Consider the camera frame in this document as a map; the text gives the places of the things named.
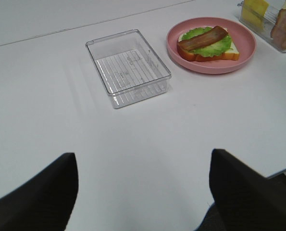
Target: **table surface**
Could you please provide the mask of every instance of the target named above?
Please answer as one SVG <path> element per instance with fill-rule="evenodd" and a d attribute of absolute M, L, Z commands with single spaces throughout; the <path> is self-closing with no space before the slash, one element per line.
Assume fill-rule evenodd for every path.
<path fill-rule="evenodd" d="M 193 0 L 0 0 L 0 45 Z"/>
<path fill-rule="evenodd" d="M 67 230 L 191 231 L 213 202 L 213 148 L 268 177 L 286 169 L 286 53 L 255 36 L 242 69 L 188 71 L 168 56 L 177 23 L 238 22 L 236 0 L 195 0 L 0 46 L 0 197 L 75 152 L 79 193 Z M 113 109 L 85 48 L 137 28 L 172 72 L 167 93 Z"/>

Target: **clear container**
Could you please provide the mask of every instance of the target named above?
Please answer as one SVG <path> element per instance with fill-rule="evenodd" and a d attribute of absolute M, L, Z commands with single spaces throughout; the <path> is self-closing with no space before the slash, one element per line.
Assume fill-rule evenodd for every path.
<path fill-rule="evenodd" d="M 285 46 L 283 46 L 283 43 L 276 43 L 274 39 L 271 38 L 271 30 L 275 26 L 277 15 L 279 13 L 278 9 L 274 8 L 272 5 L 269 5 L 264 16 L 262 16 L 253 9 L 247 7 L 244 2 L 239 3 L 238 6 L 242 7 L 239 18 L 240 22 L 246 25 L 249 29 L 259 35 L 273 47 L 278 49 L 280 52 L 286 52 L 286 32 L 282 31 L 283 35 L 285 35 Z M 259 21 L 259 23 L 257 23 L 257 20 L 255 21 L 256 23 L 253 23 L 245 19 L 242 16 L 243 13 L 252 14 Z"/>
<path fill-rule="evenodd" d="M 171 72 L 139 30 L 86 43 L 113 108 L 167 92 Z"/>

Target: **bacon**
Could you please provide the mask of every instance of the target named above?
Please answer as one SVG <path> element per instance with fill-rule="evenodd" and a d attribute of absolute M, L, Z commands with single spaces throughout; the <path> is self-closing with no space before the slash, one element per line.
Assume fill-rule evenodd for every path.
<path fill-rule="evenodd" d="M 191 51 L 200 47 L 206 47 L 214 44 L 215 42 L 223 39 L 226 35 L 228 35 L 228 32 L 225 29 L 220 26 L 215 26 L 204 34 L 179 41 L 178 45 L 186 51 Z"/>
<path fill-rule="evenodd" d="M 281 49 L 286 49 L 286 10 L 281 9 L 277 15 L 275 26 L 271 30 L 274 44 Z"/>

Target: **green lettuce leaf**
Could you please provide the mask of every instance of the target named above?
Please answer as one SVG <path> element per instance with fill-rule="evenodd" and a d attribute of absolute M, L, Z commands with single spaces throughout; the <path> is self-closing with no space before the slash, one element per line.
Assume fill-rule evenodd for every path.
<path fill-rule="evenodd" d="M 185 33 L 182 37 L 181 40 L 185 40 L 185 39 L 190 39 L 192 37 L 195 37 L 197 35 L 201 35 L 203 33 L 206 33 L 207 31 L 211 30 L 212 27 L 198 27 L 195 28 L 193 30 L 188 31 L 187 33 Z M 190 52 L 194 53 L 194 54 L 200 54 L 202 57 L 213 57 L 213 56 L 218 56 L 222 53 L 224 53 L 225 51 L 227 51 L 228 49 L 230 49 L 231 47 L 231 37 L 230 35 L 226 35 L 222 40 L 217 41 L 214 44 L 211 44 L 209 46 L 206 47 L 201 47 L 201 48 L 197 48 L 195 50 L 192 50 Z"/>

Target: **sandwich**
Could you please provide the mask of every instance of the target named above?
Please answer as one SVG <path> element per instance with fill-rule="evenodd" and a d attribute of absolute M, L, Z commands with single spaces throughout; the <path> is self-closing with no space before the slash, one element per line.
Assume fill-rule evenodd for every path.
<path fill-rule="evenodd" d="M 177 51 L 187 61 L 238 60 L 239 51 L 220 26 L 194 28 L 178 38 Z"/>

